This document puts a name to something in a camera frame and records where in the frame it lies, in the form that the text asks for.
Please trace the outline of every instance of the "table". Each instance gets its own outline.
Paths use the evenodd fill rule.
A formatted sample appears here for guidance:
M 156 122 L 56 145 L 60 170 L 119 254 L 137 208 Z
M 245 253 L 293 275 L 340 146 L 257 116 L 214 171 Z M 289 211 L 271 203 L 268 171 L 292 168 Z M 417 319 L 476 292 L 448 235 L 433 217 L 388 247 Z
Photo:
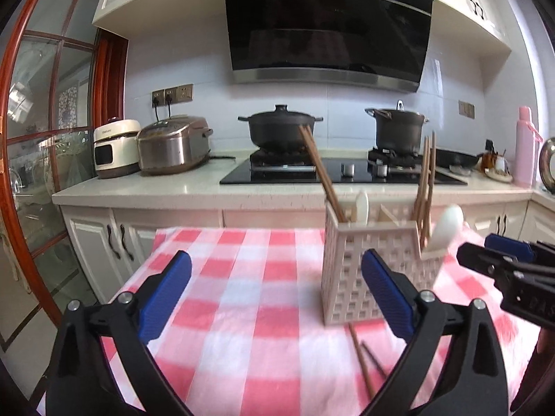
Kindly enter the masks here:
M 358 415 L 368 404 L 352 340 L 344 326 L 323 326 L 320 278 L 324 233 L 171 228 L 156 233 L 145 264 L 122 290 L 135 291 L 163 270 L 177 250 L 193 260 L 193 276 L 162 335 L 149 350 L 176 393 L 196 416 Z M 509 381 L 517 393 L 539 328 L 499 308 L 493 280 L 460 267 L 463 242 L 484 244 L 465 226 L 445 257 L 434 286 L 445 302 L 488 304 Z M 355 325 L 386 371 L 405 343 L 384 321 Z M 105 349 L 125 400 L 142 408 L 111 339 Z M 443 339 L 415 404 L 424 403 L 445 358 Z M 374 388 L 382 385 L 371 362 Z

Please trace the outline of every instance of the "wall outlet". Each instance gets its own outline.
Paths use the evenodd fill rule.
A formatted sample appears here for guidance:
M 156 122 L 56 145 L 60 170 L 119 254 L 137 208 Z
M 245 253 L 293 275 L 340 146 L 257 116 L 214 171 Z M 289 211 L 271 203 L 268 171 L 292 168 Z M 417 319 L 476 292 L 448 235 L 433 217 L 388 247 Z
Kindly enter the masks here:
M 152 107 L 155 107 L 156 105 L 154 104 L 154 98 L 158 99 L 158 106 L 164 106 L 165 102 L 164 102 L 164 89 L 160 89 L 157 91 L 152 92 L 152 98 L 151 98 L 151 102 L 152 102 Z
M 177 101 L 188 102 L 193 100 L 193 85 L 185 84 L 177 88 Z
M 174 103 L 177 103 L 177 87 L 170 87 L 169 89 L 166 89 L 165 94 L 164 94 L 164 104 L 167 105 L 168 102 L 166 102 L 166 98 L 168 97 L 168 95 L 171 97 L 171 105 L 173 105 Z
M 459 114 L 469 119 L 476 118 L 476 108 L 472 103 L 459 100 Z

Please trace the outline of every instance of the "pink thermos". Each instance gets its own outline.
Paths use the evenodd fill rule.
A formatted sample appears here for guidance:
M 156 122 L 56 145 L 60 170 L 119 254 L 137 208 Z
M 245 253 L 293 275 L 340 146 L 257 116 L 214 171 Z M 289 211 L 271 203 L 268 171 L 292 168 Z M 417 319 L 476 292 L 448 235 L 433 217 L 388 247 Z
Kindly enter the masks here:
M 532 110 L 528 106 L 521 106 L 513 170 L 514 184 L 517 186 L 529 188 L 535 183 L 538 147 L 542 142 L 542 137 L 532 123 Z

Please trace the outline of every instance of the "utensil holder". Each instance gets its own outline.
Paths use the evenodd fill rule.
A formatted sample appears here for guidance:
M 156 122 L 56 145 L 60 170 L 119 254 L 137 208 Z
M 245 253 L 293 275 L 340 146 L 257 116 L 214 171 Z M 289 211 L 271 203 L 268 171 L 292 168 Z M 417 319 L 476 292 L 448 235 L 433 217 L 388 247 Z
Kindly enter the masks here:
M 340 200 L 345 215 L 356 215 L 355 201 Z M 418 289 L 431 289 L 446 250 L 420 250 L 418 228 L 412 215 L 414 200 L 370 204 L 368 223 L 338 223 L 326 202 L 322 302 L 324 324 L 366 321 L 382 316 L 362 277 L 360 262 L 368 249 L 375 249 L 395 272 L 405 274 Z

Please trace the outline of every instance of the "chopstick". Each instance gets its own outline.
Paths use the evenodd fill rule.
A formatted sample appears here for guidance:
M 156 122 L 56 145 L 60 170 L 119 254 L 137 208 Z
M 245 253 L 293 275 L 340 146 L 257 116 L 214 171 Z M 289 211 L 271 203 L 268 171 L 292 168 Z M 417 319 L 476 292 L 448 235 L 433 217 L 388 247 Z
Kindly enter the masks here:
M 362 348 L 364 349 L 364 351 L 366 352 L 366 354 L 370 357 L 370 360 L 372 361 L 374 367 L 376 368 L 376 370 L 378 371 L 379 376 L 385 381 L 387 380 L 387 373 L 384 371 L 384 368 L 382 368 L 382 365 L 379 364 L 379 361 L 377 360 L 377 358 L 374 356 L 374 354 L 372 353 L 372 351 L 370 350 L 370 348 L 366 345 L 366 343 L 363 341 L 361 342 Z
M 343 209 L 339 204 L 338 196 L 337 194 L 335 194 L 334 186 L 331 183 L 331 178 L 327 174 L 326 167 L 324 166 L 324 163 L 322 162 L 322 158 L 318 153 L 318 149 L 314 142 L 314 138 L 312 136 L 312 132 L 310 131 L 310 128 L 306 125 L 300 125 L 299 131 L 301 132 L 302 138 L 306 144 L 306 148 L 309 151 L 310 158 L 312 159 L 314 165 L 316 166 L 316 172 L 318 173 L 318 178 L 320 179 L 322 186 L 324 186 L 326 197 L 335 212 L 335 216 L 338 218 L 338 221 L 340 223 L 347 223 L 348 222 L 347 217 L 345 217 L 345 213 L 343 212 Z
M 364 378 L 364 383 L 366 385 L 366 390 L 368 391 L 368 397 L 370 400 L 374 399 L 376 393 L 372 387 L 372 382 L 370 382 L 370 375 L 368 375 L 368 369 L 366 368 L 366 363 L 364 362 L 364 356 L 362 355 L 362 350 L 360 349 L 359 340 L 356 336 L 355 328 L 349 322 L 349 331 L 351 332 L 352 342 L 355 345 L 356 356 L 359 359 L 360 368 L 362 369 L 362 377 Z
M 420 238 L 420 250 L 422 250 L 429 239 L 429 212 L 432 209 L 432 195 L 434 194 L 434 180 L 436 179 L 436 132 L 432 132 L 432 153 L 429 160 L 429 178 L 428 178 L 428 199 L 424 210 L 424 224 L 422 227 L 422 236 Z
M 424 138 L 424 151 L 422 152 L 422 165 L 420 168 L 420 181 L 418 182 L 418 191 L 416 193 L 415 205 L 412 211 L 412 220 L 416 221 L 418 233 L 422 230 L 421 213 L 422 203 L 426 199 L 426 190 L 428 182 L 428 162 L 429 162 L 429 139 Z

